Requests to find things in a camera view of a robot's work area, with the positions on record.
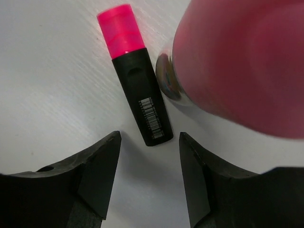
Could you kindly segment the pink glitter jar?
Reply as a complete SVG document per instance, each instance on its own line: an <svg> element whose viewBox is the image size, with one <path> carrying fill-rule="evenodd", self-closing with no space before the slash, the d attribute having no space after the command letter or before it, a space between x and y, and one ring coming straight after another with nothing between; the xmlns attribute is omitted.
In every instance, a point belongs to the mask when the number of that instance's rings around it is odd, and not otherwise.
<svg viewBox="0 0 304 228"><path fill-rule="evenodd" d="M192 0L156 77L171 100L260 133L304 137L304 3Z"/></svg>

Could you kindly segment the pink highlighter marker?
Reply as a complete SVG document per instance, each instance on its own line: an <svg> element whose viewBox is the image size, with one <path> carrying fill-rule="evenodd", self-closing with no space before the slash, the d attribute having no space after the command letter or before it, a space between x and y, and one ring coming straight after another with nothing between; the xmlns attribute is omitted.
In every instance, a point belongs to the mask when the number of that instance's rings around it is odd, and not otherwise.
<svg viewBox="0 0 304 228"><path fill-rule="evenodd" d="M131 5L101 12L97 20L145 144L171 140L171 123Z"/></svg>

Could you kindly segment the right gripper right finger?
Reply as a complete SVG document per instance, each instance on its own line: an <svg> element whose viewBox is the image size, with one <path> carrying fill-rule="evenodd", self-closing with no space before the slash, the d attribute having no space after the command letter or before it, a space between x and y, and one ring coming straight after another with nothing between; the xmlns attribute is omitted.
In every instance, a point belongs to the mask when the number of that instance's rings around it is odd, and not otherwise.
<svg viewBox="0 0 304 228"><path fill-rule="evenodd" d="M208 151L187 133L180 134L179 150L191 227L303 227L302 167L253 173Z"/></svg>

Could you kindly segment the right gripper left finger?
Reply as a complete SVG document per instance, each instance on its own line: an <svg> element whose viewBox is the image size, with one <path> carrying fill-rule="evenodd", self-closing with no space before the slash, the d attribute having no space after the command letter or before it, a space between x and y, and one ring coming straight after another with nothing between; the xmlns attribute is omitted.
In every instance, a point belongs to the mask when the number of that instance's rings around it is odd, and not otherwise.
<svg viewBox="0 0 304 228"><path fill-rule="evenodd" d="M0 176L3 228L99 228L106 219L121 134L38 171Z"/></svg>

